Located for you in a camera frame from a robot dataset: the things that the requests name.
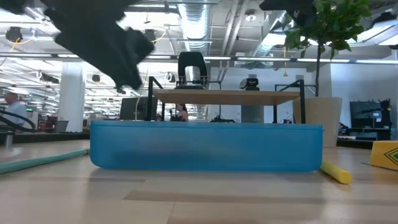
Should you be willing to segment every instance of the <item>white planter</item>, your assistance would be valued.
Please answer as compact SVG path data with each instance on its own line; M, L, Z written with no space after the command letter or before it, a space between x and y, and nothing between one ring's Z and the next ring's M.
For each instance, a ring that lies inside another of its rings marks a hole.
M305 119L307 124L322 124L323 147L336 147L340 122L340 97L316 97L305 99ZM300 99L293 102L296 123L301 123Z

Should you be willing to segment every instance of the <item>yellow sign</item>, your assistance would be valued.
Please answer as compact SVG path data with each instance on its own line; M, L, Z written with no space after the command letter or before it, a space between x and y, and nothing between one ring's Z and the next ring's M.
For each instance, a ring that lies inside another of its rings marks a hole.
M398 170L398 141L373 142L371 165Z

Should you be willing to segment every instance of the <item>blue tray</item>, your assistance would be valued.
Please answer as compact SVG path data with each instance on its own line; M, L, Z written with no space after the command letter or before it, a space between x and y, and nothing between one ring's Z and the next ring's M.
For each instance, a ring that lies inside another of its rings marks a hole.
M310 172L322 126L92 121L90 157L105 169Z

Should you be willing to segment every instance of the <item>wooden shelf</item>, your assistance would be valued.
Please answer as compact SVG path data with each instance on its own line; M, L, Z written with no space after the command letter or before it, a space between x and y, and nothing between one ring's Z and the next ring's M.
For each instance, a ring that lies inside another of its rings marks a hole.
M163 103L273 106L300 97L299 92L243 90L154 90Z

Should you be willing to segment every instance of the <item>desk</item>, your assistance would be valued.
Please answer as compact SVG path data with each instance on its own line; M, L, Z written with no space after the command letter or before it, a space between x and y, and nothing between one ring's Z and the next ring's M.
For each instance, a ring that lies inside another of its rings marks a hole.
M347 133L356 136L356 139L362 140L391 140L391 129L389 128L349 128L347 129Z
M154 83L160 89L154 89ZM283 92L290 87L299 87L299 92ZM279 91L243 91L243 90L165 90L154 78L149 77L147 102L147 121L152 113L152 97L160 100L162 118L164 119L165 103L189 103L198 105L244 105L244 106L274 106L274 123L277 123L277 105L300 98L301 119L305 124L304 81L298 80Z

